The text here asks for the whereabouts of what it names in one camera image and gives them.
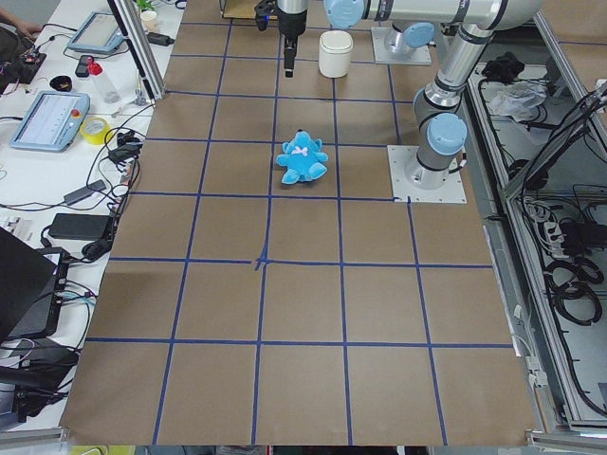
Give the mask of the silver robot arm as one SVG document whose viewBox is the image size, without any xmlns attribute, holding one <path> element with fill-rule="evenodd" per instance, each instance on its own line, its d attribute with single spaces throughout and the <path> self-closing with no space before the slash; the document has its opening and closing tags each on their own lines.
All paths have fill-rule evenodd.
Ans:
<svg viewBox="0 0 607 455">
<path fill-rule="evenodd" d="M 421 190 L 443 186 L 463 148 L 468 127 L 456 115 L 471 71 L 497 30 L 517 27 L 537 13 L 541 1 L 325 1 L 326 17 L 348 29 L 363 19 L 457 24 L 448 55 L 434 80 L 414 99 L 420 146 L 405 165 L 407 179 Z"/>
<path fill-rule="evenodd" d="M 434 33 L 434 24 L 430 22 L 394 21 L 384 39 L 384 46 L 392 54 L 407 55 L 426 46 Z"/>
</svg>

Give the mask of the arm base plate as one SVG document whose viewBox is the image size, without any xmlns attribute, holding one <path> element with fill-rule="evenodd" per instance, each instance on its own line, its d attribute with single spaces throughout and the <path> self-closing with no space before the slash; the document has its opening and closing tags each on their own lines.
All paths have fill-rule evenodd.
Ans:
<svg viewBox="0 0 607 455">
<path fill-rule="evenodd" d="M 432 64 L 429 43 L 434 26 L 431 23 L 415 23 L 402 30 L 372 27 L 371 35 L 376 64 Z"/>
<path fill-rule="evenodd" d="M 400 203 L 466 204 L 467 197 L 454 158 L 443 171 L 430 171 L 417 160 L 417 146 L 389 145 L 393 199 Z"/>
</svg>

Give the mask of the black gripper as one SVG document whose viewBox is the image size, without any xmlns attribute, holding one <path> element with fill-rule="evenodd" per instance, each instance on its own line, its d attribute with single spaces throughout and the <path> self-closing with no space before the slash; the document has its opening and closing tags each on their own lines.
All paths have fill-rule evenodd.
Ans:
<svg viewBox="0 0 607 455">
<path fill-rule="evenodd" d="M 305 31 L 307 0 L 277 0 L 278 27 L 284 39 L 284 72 L 286 78 L 294 76 L 298 38 Z"/>
</svg>

